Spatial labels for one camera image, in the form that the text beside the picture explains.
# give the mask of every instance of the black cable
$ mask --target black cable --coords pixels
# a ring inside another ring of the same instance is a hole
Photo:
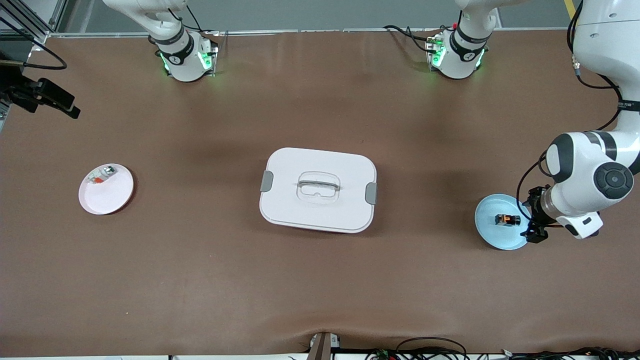
[[[196,25],[198,25],[197,28],[194,28],[193,26],[187,26],[182,22],[182,17],[177,16],[171,9],[167,8],[167,10],[169,10],[169,13],[171,14],[171,16],[173,16],[174,19],[178,20],[180,23],[182,23],[182,26],[184,26],[187,29],[191,29],[191,30],[195,30],[199,33],[205,33],[207,31],[215,31],[215,30],[211,30],[211,29],[207,29],[207,30],[203,30],[200,27],[200,24],[198,23],[198,20],[196,20],[196,17],[193,16],[193,12],[191,11],[191,9],[189,8],[189,6],[187,5],[187,10],[189,10],[189,13],[191,14],[191,16],[193,17],[193,20],[195,20]]]
[[[372,352],[369,352],[367,354],[367,356],[365,356],[364,360],[369,360],[369,357],[371,357],[372,355],[374,355],[376,353],[377,350],[373,350]]]
[[[611,86],[595,86],[595,85],[591,85],[591,84],[587,84],[584,82],[584,80],[582,80],[582,76],[580,75],[576,75],[576,78],[578,78],[578,81],[580,81],[580,84],[583,84],[584,86],[588,87],[588,88],[592,88],[592,89],[615,89],[617,87],[611,87]]]
[[[406,343],[410,343],[412,341],[419,341],[419,340],[438,340],[438,341],[445,341],[445,342],[448,342],[448,343],[455,344],[455,345],[459,346],[462,349],[462,352],[464,353],[465,357],[468,358],[467,357],[467,348],[465,348],[461,343],[458,343],[455,340],[450,340],[450,339],[447,339],[447,338],[439,338],[437,336],[421,336],[419,338],[411,338],[411,339],[404,340],[404,341],[400,342],[400,344],[398,344],[398,346],[396,346],[396,352],[398,352],[398,350],[400,349],[400,347],[402,345],[404,345]]]
[[[616,92],[616,96],[618,97],[618,102],[622,101],[622,93],[620,92],[620,88],[618,88],[616,86],[616,84],[613,83],[613,81],[611,81],[611,79],[609,79],[608,77],[604,76],[604,75],[600,75],[598,74],[604,81],[607,82],[607,84],[609,84],[609,86],[611,86],[611,88],[613,89],[613,91]],[[613,117],[611,118],[611,120],[607,121],[604,125],[600,126],[599,128],[597,128],[596,130],[603,130],[604,128],[606,128],[607,126],[611,125],[612,122],[614,122],[616,120],[616,118],[618,118],[618,115],[620,115],[620,109],[616,110],[616,113],[613,115]]]
[[[191,8],[189,7],[189,5],[187,5],[187,10],[189,10],[189,13],[191,14],[191,17],[193,18],[193,21],[196,22],[196,26],[198,26],[198,29],[200,30],[200,32],[202,32],[202,27],[200,26],[200,23],[198,22],[198,19],[196,19],[196,15],[193,15],[193,12],[191,11]]]
[[[545,169],[542,168],[542,161],[545,161],[547,159],[547,151],[543,151],[542,154],[540,154],[540,157],[538,158],[538,169],[540,169],[540,172],[547,177],[552,177],[552,175],[547,172]]]
[[[398,28],[398,27],[397,27],[397,26],[395,26],[395,25],[387,25],[387,26],[383,26],[382,28],[383,28],[383,29],[394,29],[394,30],[398,30],[398,32],[400,32],[400,34],[402,34],[402,35],[404,35],[404,36],[406,36],[406,37],[410,37],[410,38],[413,40],[413,43],[418,47],[418,49],[420,49],[420,50],[422,50],[422,51],[424,51],[424,52],[426,52],[426,53],[429,53],[429,54],[435,54],[435,53],[436,53],[436,51],[435,51],[435,50],[432,50],[432,49],[426,49],[426,48],[422,47],[420,44],[418,44],[418,40],[420,40],[420,41],[427,41],[428,39],[427,39],[427,38],[424,38],[424,37],[417,37],[417,36],[415,36],[415,35],[413,34],[413,32],[411,31],[411,28],[410,28],[410,27],[408,27],[408,26],[406,27],[406,31],[405,31],[405,30],[402,30],[401,28]]]
[[[567,47],[569,47],[569,50],[571,51],[572,54],[573,54],[573,41],[575,40],[575,30],[578,24],[578,18],[580,17],[581,13],[582,13],[582,1],[580,1],[580,4],[578,4],[578,7],[575,9],[575,13],[573,14],[573,17],[571,18],[571,21],[569,22],[569,26],[567,27],[567,30],[566,30],[566,44],[567,44]],[[588,88],[592,88],[592,89],[611,89],[611,88],[617,89],[618,88],[618,86],[615,85],[612,81],[609,81],[609,78],[603,75],[600,75],[600,77],[605,79],[605,81],[609,84],[609,86],[595,86],[595,85],[586,83],[580,77],[579,70],[577,69],[576,69],[575,76],[576,78],[578,78],[578,81],[580,81],[581,84],[583,84]]]
[[[524,175],[522,175],[522,177],[520,178],[520,181],[518,182],[518,187],[516,188],[516,208],[518,208],[518,210],[520,210],[520,213],[522,214],[523,217],[525,217],[528,221],[538,225],[538,226],[545,226],[545,227],[562,227],[562,225],[543,225],[543,224],[539,224],[537,222],[535,222],[529,215],[524,213],[524,210],[522,210],[522,207],[520,206],[521,202],[520,202],[520,189],[522,187],[522,183],[524,182],[524,179],[527,178],[527,176],[529,175],[529,173],[531,172],[531,170],[533,170],[534,168],[536,168],[538,165],[540,164],[540,161],[535,162],[533,165],[531,165],[531,167],[529,167],[529,169],[527,171],[525,171]]]
[[[415,36],[413,35],[413,33],[411,32],[411,28],[409,28],[408,26],[406,27],[407,32],[409,32],[409,36],[411,36],[411,39],[413,39],[413,43],[418,47],[418,49],[424,51],[425,53],[429,53],[429,54],[435,54],[436,51],[432,50],[432,49],[425,49],[424,47],[420,46],[420,44],[418,44],[418,41],[416,41]]]
[[[612,348],[584,347],[569,352],[538,352],[531,354],[513,354],[510,360],[575,360],[573,356],[595,356],[598,360],[631,360],[640,356],[640,350],[635,352],[618,352]]]
[[[400,32],[400,34],[402,34],[402,35],[404,35],[404,36],[406,36],[406,37],[413,37],[413,38],[415,38],[416,40],[420,40],[420,41],[427,41],[427,38],[417,37],[417,36],[415,36],[415,35],[411,35],[411,34],[407,33],[405,30],[402,30],[401,28],[398,28],[398,27],[397,27],[397,26],[395,26],[395,25],[387,25],[387,26],[383,26],[382,28],[383,28],[383,29],[394,29],[394,30],[397,30],[398,32]]]
[[[3,17],[0,17],[0,21],[2,21],[5,25],[7,25],[12,30],[14,30],[16,33],[20,34],[25,39],[27,39],[30,42],[36,44],[42,50],[44,50],[47,53],[49,53],[56,60],[60,61],[60,64],[61,64],[61,65],[58,65],[58,66],[50,66],[50,65],[31,64],[31,63],[27,63],[26,61],[24,61],[21,64],[22,66],[24,66],[24,67],[33,67],[33,68],[36,68],[36,69],[45,69],[45,70],[64,70],[64,69],[67,68],[67,63],[65,62],[65,60],[63,60],[63,58],[59,57],[58,54],[56,54],[53,51],[49,50],[48,47],[44,46],[40,42],[37,42],[33,37],[29,36],[27,33],[23,32],[22,30],[19,30],[18,28],[13,26],[10,22],[5,20]]]

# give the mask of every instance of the robotic arm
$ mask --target robotic arm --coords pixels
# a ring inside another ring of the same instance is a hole
[[[449,78],[468,77],[480,66],[486,42],[497,25],[493,9],[525,1],[455,0],[461,10],[458,25],[454,29],[444,29],[434,37],[434,43],[429,47],[435,54],[429,54],[429,64]]]
[[[630,36],[624,41],[625,34]],[[547,149],[555,184],[529,191],[529,242],[560,223],[583,239],[602,227],[599,211],[624,199],[640,172],[640,1],[584,0],[574,41],[576,58],[619,87],[618,125],[612,131],[564,133]]]
[[[188,31],[170,11],[178,12],[187,0],[104,0],[149,32],[160,49],[167,71],[179,81],[194,81],[211,72],[217,46],[197,32]]]

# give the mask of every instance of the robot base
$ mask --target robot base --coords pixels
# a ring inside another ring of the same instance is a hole
[[[161,56],[167,75],[186,83],[196,81],[203,76],[215,76],[218,62],[217,44],[212,46],[208,38],[198,33],[189,32],[189,35],[195,39],[196,46],[182,65],[174,65]]]
[[[526,207],[521,205],[520,208],[527,216],[531,216]],[[516,199],[497,193],[480,201],[476,208],[476,229],[480,236],[500,250],[516,250],[527,245],[527,238],[520,235],[527,230],[527,219],[523,218],[519,225],[496,225],[495,216],[498,214],[520,215]]]
[[[436,51],[435,54],[427,53],[427,62],[431,71],[438,70],[448,78],[467,78],[480,66],[485,50],[476,56],[474,61],[462,61],[460,56],[446,45],[451,36],[453,36],[453,31],[445,29],[433,37],[435,43],[426,44],[427,49]]]

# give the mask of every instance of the brown table mat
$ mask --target brown table mat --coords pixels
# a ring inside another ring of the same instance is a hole
[[[639,191],[588,240],[555,229],[504,252],[473,223],[478,201],[513,195],[554,137],[615,111],[613,92],[575,80],[562,31],[496,32],[459,81],[388,33],[231,37],[217,76],[196,83],[164,76],[144,38],[47,45],[69,68],[28,74],[73,93],[82,114],[14,108],[0,134],[0,355],[297,352],[317,331],[347,347],[640,345]],[[370,158],[370,228],[266,222],[260,179],[281,147]],[[137,192],[90,215],[79,183],[109,162],[136,174]]]

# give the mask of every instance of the light blue plate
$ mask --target light blue plate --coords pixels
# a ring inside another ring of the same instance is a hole
[[[531,216],[529,209],[520,205],[527,216]],[[520,215],[520,225],[503,226],[495,224],[498,214]],[[529,221],[516,208],[513,196],[496,193],[482,199],[476,207],[476,229],[480,236],[491,246],[502,250],[515,250],[527,245],[527,238],[520,235],[527,230]]]

